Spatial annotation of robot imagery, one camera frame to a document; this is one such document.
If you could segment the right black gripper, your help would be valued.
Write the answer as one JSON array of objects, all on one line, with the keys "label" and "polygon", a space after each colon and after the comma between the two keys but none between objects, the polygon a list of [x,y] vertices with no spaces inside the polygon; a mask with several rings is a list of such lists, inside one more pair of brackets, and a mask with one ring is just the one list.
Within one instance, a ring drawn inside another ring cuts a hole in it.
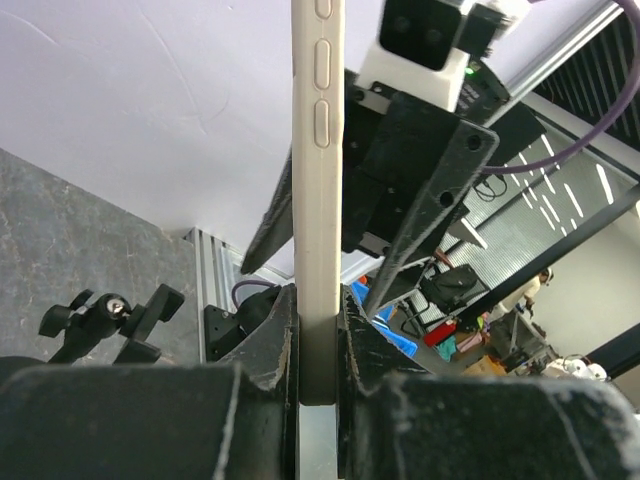
[{"label": "right black gripper", "polygon": [[[342,249],[385,256],[364,301],[374,315],[409,257],[431,255],[458,219],[499,137],[408,93],[362,89],[356,76],[345,73]],[[240,272],[255,273],[292,237],[289,152]]]}]

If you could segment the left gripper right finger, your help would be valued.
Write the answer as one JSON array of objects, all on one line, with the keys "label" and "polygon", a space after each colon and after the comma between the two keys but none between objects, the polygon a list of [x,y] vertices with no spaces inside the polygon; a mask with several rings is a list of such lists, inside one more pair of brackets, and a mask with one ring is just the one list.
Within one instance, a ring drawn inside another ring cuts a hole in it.
[{"label": "left gripper right finger", "polygon": [[364,316],[338,316],[338,474],[344,479],[635,479],[639,424],[582,379],[438,376]]}]

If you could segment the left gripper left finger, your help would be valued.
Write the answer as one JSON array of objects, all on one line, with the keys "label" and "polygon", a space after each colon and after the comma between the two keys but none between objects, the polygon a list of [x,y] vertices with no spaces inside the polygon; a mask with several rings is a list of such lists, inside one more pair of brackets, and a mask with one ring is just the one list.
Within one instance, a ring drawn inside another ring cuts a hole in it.
[{"label": "left gripper left finger", "polygon": [[262,324],[198,366],[6,359],[5,479],[295,479],[299,320],[280,289]]}]

